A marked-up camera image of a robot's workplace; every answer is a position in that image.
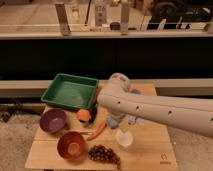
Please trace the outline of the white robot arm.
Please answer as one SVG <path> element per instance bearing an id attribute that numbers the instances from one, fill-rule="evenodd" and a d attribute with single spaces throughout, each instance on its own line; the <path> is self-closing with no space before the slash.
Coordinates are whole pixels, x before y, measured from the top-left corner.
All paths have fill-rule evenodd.
<path id="1" fill-rule="evenodd" d="M 150 96 L 130 92 L 131 81 L 114 73 L 97 101 L 107 108 L 213 138 L 213 100 Z"/>

